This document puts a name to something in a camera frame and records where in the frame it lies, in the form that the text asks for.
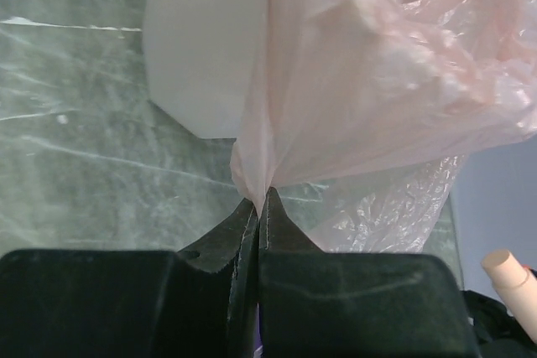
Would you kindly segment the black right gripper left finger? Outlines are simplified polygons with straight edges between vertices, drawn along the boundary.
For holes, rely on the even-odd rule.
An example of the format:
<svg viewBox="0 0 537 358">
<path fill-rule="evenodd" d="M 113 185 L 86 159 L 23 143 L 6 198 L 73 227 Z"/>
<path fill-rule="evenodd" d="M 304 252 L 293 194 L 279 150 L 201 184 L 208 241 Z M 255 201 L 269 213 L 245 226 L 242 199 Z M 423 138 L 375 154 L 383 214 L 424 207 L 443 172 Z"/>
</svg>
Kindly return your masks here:
<svg viewBox="0 0 537 358">
<path fill-rule="evenodd" d="M 19 249 L 1 260 L 4 357 L 250 357 L 258 219 L 242 201 L 184 249 Z"/>
</svg>

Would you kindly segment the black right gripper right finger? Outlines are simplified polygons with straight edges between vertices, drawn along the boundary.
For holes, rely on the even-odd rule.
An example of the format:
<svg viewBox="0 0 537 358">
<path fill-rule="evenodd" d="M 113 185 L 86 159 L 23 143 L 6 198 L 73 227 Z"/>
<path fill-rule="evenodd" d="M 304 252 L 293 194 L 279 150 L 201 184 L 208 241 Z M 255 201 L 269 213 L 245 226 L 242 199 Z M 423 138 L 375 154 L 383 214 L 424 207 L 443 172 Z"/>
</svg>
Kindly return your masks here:
<svg viewBox="0 0 537 358">
<path fill-rule="evenodd" d="M 267 357 L 476 357 L 448 266 L 426 254 L 323 252 L 276 189 L 259 219 L 259 308 Z"/>
</svg>

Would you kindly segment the pink plastic trash bag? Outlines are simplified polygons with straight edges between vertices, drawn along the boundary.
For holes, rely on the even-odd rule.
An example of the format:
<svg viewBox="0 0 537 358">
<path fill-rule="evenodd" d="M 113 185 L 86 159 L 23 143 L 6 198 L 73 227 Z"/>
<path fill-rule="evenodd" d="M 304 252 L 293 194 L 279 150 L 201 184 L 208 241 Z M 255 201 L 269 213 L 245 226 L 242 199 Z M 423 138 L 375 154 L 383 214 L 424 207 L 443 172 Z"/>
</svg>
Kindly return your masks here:
<svg viewBox="0 0 537 358">
<path fill-rule="evenodd" d="M 232 178 L 323 183 L 311 239 L 418 252 L 464 158 L 536 133 L 536 0 L 268 0 Z"/>
</svg>

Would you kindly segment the white plastic trash bin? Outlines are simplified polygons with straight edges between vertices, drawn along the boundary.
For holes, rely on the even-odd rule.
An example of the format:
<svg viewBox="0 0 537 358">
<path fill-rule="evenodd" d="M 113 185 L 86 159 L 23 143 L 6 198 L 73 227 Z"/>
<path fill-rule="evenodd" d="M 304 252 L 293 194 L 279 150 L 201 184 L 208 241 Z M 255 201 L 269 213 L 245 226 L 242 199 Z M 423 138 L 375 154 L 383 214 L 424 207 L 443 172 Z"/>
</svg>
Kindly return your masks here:
<svg viewBox="0 0 537 358">
<path fill-rule="evenodd" d="M 151 101 L 199 138 L 235 138 L 265 0 L 147 0 L 143 53 Z"/>
</svg>

